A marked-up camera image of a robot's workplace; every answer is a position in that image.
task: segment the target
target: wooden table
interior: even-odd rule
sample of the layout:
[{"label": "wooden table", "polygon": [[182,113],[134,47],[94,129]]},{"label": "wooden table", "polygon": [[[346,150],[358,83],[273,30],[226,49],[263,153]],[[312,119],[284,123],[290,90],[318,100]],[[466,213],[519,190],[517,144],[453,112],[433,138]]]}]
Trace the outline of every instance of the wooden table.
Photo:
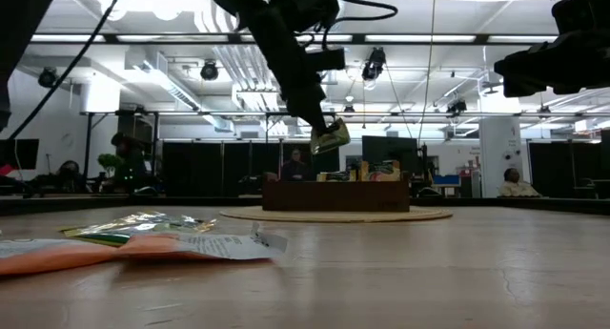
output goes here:
[{"label": "wooden table", "polygon": [[[211,218],[210,208],[118,208],[0,217],[5,237],[135,211]],[[0,280],[0,327],[607,328],[610,220],[503,208],[420,223],[263,223],[275,261],[121,263]],[[251,223],[221,218],[218,232]]]}]

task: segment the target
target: ceiling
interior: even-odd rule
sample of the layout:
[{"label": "ceiling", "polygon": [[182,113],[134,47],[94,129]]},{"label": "ceiling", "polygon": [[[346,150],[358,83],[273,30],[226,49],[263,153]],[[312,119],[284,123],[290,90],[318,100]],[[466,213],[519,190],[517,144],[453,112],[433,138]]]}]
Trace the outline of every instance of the ceiling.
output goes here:
[{"label": "ceiling", "polygon": [[[101,17],[102,0],[55,0],[45,19],[38,28],[39,33],[83,33],[93,30]],[[345,22],[334,31],[355,33],[451,33],[451,34],[517,34],[531,36],[556,35],[557,28],[551,15],[552,0],[368,0],[391,4],[398,8],[394,18],[375,22]],[[371,16],[380,15],[384,10],[343,4],[341,15]],[[146,33],[160,35],[164,33],[193,34],[205,32],[210,28],[202,19],[205,9],[211,9],[215,30],[223,32],[230,28],[232,20],[228,14],[219,10],[210,0],[124,0],[119,8],[125,10],[119,20],[109,21],[103,29],[105,33],[134,34]],[[165,13],[153,10],[165,9]],[[173,17],[162,20],[159,16]],[[351,96],[351,104],[357,112],[389,112],[404,110],[406,113],[445,112],[448,103],[463,99],[468,111],[479,111],[479,99],[486,91],[480,81],[486,81],[488,71],[493,64],[507,54],[521,51],[527,47],[519,45],[433,45],[422,42],[420,45],[386,45],[383,46],[387,56],[387,66],[374,88],[365,90],[361,81],[360,69],[371,53],[371,45],[346,45],[346,71],[334,72],[325,79],[328,99],[323,102],[326,111],[343,111],[348,105],[346,97]],[[32,58],[51,58],[57,56],[75,56],[79,45],[68,44],[32,44],[27,55]],[[213,45],[185,44],[148,44],[145,46],[99,44],[90,48],[86,56],[96,64],[111,72],[113,78],[125,87],[121,101],[137,103],[151,111],[179,110],[177,101],[162,87],[150,79],[138,77],[138,71],[126,64],[126,55],[135,49],[144,50],[148,56],[161,53],[168,60],[168,75],[196,98],[202,108],[209,111],[252,111],[244,102],[234,101],[234,84],[230,71],[224,66],[218,55],[218,48],[236,53],[244,47],[235,48]],[[237,60],[248,56],[241,51]],[[218,60],[219,77],[215,81],[203,81],[199,72],[205,60]],[[254,64],[245,62],[243,66],[253,69]],[[87,82],[82,77],[76,82]],[[518,100],[520,109],[535,112],[541,104],[550,104],[551,110],[561,113],[575,113],[594,109],[604,110],[604,104],[610,107],[610,95],[606,92],[581,94],[576,100],[557,96],[551,92],[524,97]],[[167,122],[197,124],[195,120],[173,117]],[[346,118],[348,122],[419,123],[420,114],[407,116],[367,115]],[[536,124],[539,118],[522,118],[524,123]],[[429,117],[425,123],[445,123],[450,120],[444,117]],[[549,129],[569,128],[576,119],[565,117],[542,123]],[[286,119],[285,123],[295,125],[296,121]],[[476,120],[469,122],[477,125]]]}]

